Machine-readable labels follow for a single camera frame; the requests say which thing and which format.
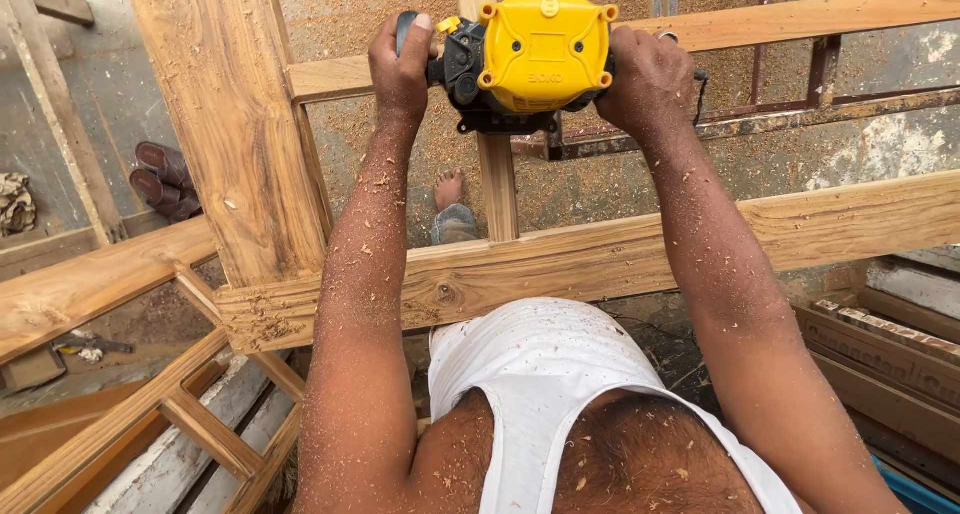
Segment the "sandal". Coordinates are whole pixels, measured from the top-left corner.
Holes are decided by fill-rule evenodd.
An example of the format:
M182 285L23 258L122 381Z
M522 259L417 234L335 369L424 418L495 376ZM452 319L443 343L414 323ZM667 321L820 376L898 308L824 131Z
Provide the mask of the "sandal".
M172 187L196 193L184 153L159 143L142 141L136 145L136 158Z
M130 173L129 183L133 189L147 196L147 206L170 218L171 223L183 222L201 211L196 194L163 183L147 169L136 169Z

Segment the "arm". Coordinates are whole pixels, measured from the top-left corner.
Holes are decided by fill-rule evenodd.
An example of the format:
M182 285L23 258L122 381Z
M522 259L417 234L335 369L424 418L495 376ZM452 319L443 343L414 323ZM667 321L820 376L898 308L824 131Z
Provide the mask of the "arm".
M417 443L403 356L407 164L426 112L433 29L397 57L397 16L369 48L376 130L330 237L299 442L297 512L373 512L402 493Z
M600 115L637 140L667 258L731 428L821 514L905 512L804 346L760 242L690 125L693 60L669 37L617 29Z

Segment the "white tank top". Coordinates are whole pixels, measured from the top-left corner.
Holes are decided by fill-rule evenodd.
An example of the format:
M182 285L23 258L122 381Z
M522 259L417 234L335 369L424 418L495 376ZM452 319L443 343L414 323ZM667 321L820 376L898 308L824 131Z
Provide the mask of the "white tank top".
M801 513L774 471L714 415L667 391L633 338L596 307L566 299L518 300L436 329L430 355L434 420L473 387L484 391L493 411L480 514L549 514L574 421L614 388L690 408L726 448L765 512Z

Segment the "hand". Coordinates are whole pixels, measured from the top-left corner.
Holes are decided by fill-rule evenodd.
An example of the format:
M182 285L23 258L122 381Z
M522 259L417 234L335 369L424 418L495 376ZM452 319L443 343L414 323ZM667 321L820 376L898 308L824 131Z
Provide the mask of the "hand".
M669 36L630 27L613 31L609 50L616 76L597 113L633 136L642 147L657 135L690 126L686 104L693 84L693 58Z
M421 13L407 31L397 57L397 18L391 15L369 44L369 75L376 95L377 127L400 126L414 134L426 113L426 62L437 57L433 23Z

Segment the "yellow power tool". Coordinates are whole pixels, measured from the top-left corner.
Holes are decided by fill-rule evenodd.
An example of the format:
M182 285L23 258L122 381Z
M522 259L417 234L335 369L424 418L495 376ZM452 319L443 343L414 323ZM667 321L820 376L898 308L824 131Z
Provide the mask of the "yellow power tool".
M417 17L397 21L397 54ZM443 56L427 63L427 83L443 86L462 117L461 134L555 132L558 110L578 112L614 80L610 24L616 5L587 0L504 0L480 6L478 21L450 17Z

